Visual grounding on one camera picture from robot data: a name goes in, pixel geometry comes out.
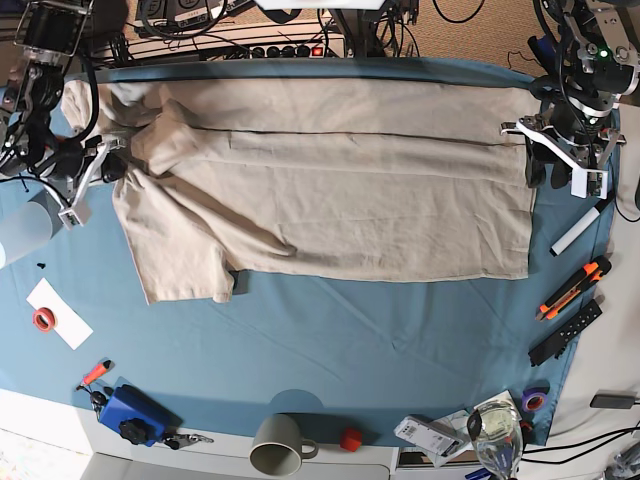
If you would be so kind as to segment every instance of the orange utility knife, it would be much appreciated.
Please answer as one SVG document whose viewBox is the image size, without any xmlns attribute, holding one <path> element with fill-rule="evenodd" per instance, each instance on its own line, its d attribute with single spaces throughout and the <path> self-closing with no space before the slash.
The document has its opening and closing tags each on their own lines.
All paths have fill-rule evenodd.
<svg viewBox="0 0 640 480">
<path fill-rule="evenodd" d="M 540 305 L 540 311 L 536 315 L 536 320 L 551 320 L 555 318 L 562 310 L 568 307 L 571 302 L 586 292 L 603 276 L 611 270 L 611 262 L 605 257 L 600 256 L 587 263 L 584 267 L 571 275 L 549 299 Z"/>
</svg>

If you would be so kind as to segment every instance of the blue tablecloth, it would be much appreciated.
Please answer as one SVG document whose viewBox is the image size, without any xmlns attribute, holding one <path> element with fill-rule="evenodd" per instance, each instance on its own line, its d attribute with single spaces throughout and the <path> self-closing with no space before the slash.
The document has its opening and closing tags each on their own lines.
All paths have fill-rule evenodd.
<svg viewBox="0 0 640 480">
<path fill-rule="evenodd" d="M 324 75 L 485 86 L 528 81 L 472 62 L 399 60 L 332 61 Z M 297 59 L 251 62 L 193 66 L 189 75 L 182 66 L 173 74 L 156 67 L 116 71 L 101 79 L 323 75 L 317 60 L 310 61 L 312 70 Z M 17 182 L 2 185 L 0 215 L 32 195 Z M 317 441 L 337 443 L 343 427 L 355 426 L 366 443 L 389 446 L 404 445 L 393 428 L 408 414 L 437 418 L 506 389 L 518 399 L 537 382 L 550 387 L 547 408 L 534 418 L 537 442 L 545 441 L 575 345 L 559 360 L 531 368 L 529 348 L 555 328 L 534 320 L 536 308 L 604 252 L 612 220 L 606 211 L 553 258 L 550 245 L 594 200 L 546 185 L 536 201 L 526 280 L 391 284 L 246 272 L 248 293 L 230 304 L 147 306 L 110 195 L 109 186 L 93 189 L 86 227 L 61 232 L 0 271 L 1 388 L 89 408 L 87 395 L 74 387 L 108 357 L 115 368 L 107 383 L 132 383 L 186 427 L 251 436 L 265 416 L 288 412 Z M 76 351 L 31 324 L 25 299 L 43 276 L 94 330 Z"/>
</svg>

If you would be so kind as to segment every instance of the beige cloth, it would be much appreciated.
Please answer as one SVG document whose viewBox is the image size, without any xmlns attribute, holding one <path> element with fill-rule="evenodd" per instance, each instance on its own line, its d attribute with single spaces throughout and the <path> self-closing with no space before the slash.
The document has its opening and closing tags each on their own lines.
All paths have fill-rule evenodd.
<svg viewBox="0 0 640 480">
<path fill-rule="evenodd" d="M 365 79 L 101 87 L 131 131 L 114 190 L 149 303 L 231 298 L 228 269 L 425 282 L 527 275 L 527 91 Z M 87 86 L 63 111 L 89 118 Z"/>
</svg>

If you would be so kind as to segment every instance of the black tool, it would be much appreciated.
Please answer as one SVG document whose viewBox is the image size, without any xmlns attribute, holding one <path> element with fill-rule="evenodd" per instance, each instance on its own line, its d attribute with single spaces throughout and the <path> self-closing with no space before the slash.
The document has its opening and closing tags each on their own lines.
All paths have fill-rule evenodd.
<svg viewBox="0 0 640 480">
<path fill-rule="evenodd" d="M 552 356 L 560 358 L 560 355 L 567 348 L 567 344 L 591 325 L 600 315 L 602 315 L 602 310 L 600 310 L 595 300 L 591 300 L 582 310 L 560 325 L 551 335 L 529 352 L 531 366 L 542 365 Z"/>
</svg>

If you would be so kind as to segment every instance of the red tape roll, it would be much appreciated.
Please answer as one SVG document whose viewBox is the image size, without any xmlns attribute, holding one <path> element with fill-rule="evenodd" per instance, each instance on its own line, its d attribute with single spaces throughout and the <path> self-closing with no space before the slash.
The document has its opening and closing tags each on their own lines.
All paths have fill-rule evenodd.
<svg viewBox="0 0 640 480">
<path fill-rule="evenodd" d="M 39 308 L 33 312 L 33 324 L 43 333 L 49 333 L 56 328 L 56 317 L 48 308 Z"/>
</svg>

